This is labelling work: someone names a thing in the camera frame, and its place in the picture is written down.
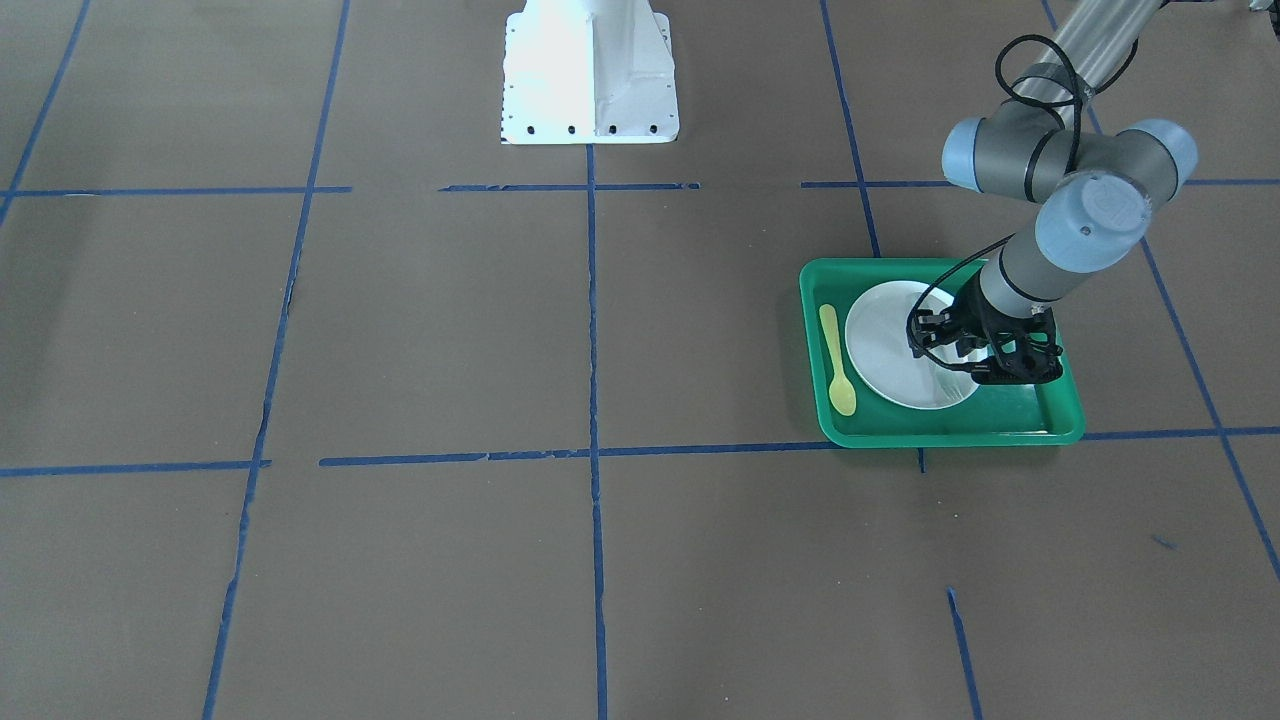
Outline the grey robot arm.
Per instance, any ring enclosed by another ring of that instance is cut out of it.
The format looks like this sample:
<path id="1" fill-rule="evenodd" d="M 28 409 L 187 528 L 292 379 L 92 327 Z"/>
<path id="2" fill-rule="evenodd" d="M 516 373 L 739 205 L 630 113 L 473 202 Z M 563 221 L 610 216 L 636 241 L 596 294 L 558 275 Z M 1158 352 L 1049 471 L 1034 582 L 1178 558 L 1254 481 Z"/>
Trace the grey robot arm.
<path id="1" fill-rule="evenodd" d="M 1165 119 L 1115 135 L 1085 131 L 1091 104 L 1128 69 L 1160 1 L 1082 1 L 1053 37 L 1023 35 L 1039 59 L 1015 79 L 995 60 L 1005 100 L 959 122 L 946 138 L 946 181 L 1021 199 L 1038 211 L 1024 229 L 980 250 L 979 269 L 931 311 L 915 301 L 908 347 L 980 386 L 1039 386 L 1065 370 L 1053 306 L 1124 259 L 1198 165 L 1190 133 Z"/>

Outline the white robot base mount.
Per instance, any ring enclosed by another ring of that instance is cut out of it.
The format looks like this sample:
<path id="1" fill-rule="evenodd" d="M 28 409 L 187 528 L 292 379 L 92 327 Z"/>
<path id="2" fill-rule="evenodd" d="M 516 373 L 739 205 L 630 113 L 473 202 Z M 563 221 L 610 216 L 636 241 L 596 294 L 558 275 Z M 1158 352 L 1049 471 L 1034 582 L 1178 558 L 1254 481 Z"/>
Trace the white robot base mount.
<path id="1" fill-rule="evenodd" d="M 527 1 L 504 41 L 502 143 L 678 138 L 671 23 L 649 1 Z"/>

